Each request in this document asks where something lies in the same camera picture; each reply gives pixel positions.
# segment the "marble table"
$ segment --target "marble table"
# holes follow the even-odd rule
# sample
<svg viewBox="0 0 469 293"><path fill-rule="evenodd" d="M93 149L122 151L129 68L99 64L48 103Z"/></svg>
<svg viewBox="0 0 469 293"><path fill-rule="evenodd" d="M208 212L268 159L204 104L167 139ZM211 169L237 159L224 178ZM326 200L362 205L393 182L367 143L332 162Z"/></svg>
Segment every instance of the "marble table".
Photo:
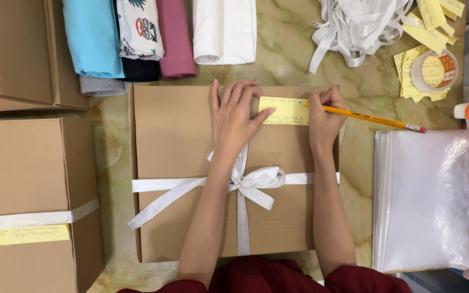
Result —
<svg viewBox="0 0 469 293"><path fill-rule="evenodd" d="M367 56L358 68L348 68L339 52L329 51L313 76L308 73L315 44L310 21L321 21L316 0L257 0L256 63L236 66L198 66L198 77L180 81L159 81L149 85L209 85L217 78L221 85L237 79L256 79L260 85L340 85L352 110L394 119L430 130L459 128L453 106L462 98L462 68L465 19L448 22L456 29L457 41L449 46L459 60L460 78L445 100L424 98L415 104L399 97L400 85L393 56L420 45L404 34L390 46ZM106 269L89 290L114 293L122 288L154 291L176 276L178 262L141 264L137 259L134 232L127 223L134 216L131 195L127 97L90 98L86 113L64 114L93 121L99 197L104 236ZM347 119L341 143L343 204L354 238L357 264L372 265L372 136L374 131L394 130L377 123ZM269 256L296 259L306 274L321 280L314 251Z"/></svg>

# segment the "pencil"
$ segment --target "pencil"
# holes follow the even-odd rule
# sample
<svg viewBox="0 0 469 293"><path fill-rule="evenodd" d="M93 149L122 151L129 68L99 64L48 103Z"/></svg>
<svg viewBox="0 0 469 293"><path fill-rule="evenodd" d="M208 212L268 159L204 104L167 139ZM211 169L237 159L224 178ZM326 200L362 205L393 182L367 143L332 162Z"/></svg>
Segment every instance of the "pencil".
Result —
<svg viewBox="0 0 469 293"><path fill-rule="evenodd" d="M309 102L300 102L300 104L304 105L305 107L309 107ZM348 116L348 117L354 117L354 118L358 118L358 119L361 119L361 120L367 120L367 121L371 121L371 122L375 122L375 123L381 123L381 124L385 124L385 125L388 125L388 126L394 126L394 127L403 128L403 129L406 129L406 130L412 130L412 131L419 132L419 133L426 133L426 127L421 127L421 126L412 125L412 124L399 122L399 121L394 121L394 120L385 119L385 118L378 118L378 117L374 117L374 116L370 116L370 115L363 115L363 114L356 113L356 112L353 112L353 111L342 110L342 109L329 107L329 106L323 106L323 109L325 109L325 111L327 111L327 112L332 112L332 113L336 113L336 114L340 114L340 115L345 115L345 116Z"/></svg>

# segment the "light blue t-shirt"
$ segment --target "light blue t-shirt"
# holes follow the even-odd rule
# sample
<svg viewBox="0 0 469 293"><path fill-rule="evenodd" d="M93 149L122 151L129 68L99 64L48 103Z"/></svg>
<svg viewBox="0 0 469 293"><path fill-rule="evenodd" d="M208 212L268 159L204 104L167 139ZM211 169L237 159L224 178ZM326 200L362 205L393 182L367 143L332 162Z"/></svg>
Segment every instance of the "light blue t-shirt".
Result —
<svg viewBox="0 0 469 293"><path fill-rule="evenodd" d="M123 78L113 0L62 0L75 72Z"/></svg>

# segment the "woman's right hand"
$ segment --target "woman's right hand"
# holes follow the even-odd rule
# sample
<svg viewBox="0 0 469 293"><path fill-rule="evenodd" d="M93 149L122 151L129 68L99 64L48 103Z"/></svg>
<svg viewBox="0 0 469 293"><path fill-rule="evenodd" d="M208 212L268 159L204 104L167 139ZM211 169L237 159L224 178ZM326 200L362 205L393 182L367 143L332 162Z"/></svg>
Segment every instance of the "woman's right hand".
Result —
<svg viewBox="0 0 469 293"><path fill-rule="evenodd" d="M347 118L344 115L326 112L323 105L350 110L335 85L331 85L321 94L309 96L309 142L314 157L332 154L334 140Z"/></svg>

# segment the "closed cardboard box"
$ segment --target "closed cardboard box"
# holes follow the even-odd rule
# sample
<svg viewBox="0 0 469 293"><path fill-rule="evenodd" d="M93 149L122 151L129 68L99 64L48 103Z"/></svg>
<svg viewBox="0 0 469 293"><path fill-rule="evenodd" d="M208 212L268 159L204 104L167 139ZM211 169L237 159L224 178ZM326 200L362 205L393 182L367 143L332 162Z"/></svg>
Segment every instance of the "closed cardboard box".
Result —
<svg viewBox="0 0 469 293"><path fill-rule="evenodd" d="M73 211L95 200L90 121L0 121L0 216ZM0 293L85 293L104 268L99 209L68 227L68 240L0 245Z"/></svg>
<svg viewBox="0 0 469 293"><path fill-rule="evenodd" d="M88 110L62 0L0 0L0 111L33 109Z"/></svg>
<svg viewBox="0 0 469 293"><path fill-rule="evenodd" d="M266 96L307 98L327 87L261 87ZM214 148L209 87L130 86L129 119L133 179L203 178ZM251 116L258 99L251 101ZM338 139L333 155L339 171ZM278 166L286 174L313 173L309 127L262 125L249 141L244 175L261 167ZM203 187L196 187L137 229L143 263L176 261ZM245 199L249 219L250 254L314 250L312 184L262 189L274 198L270 211ZM166 191L134 193L135 213ZM237 256L237 192L227 195L220 256Z"/></svg>

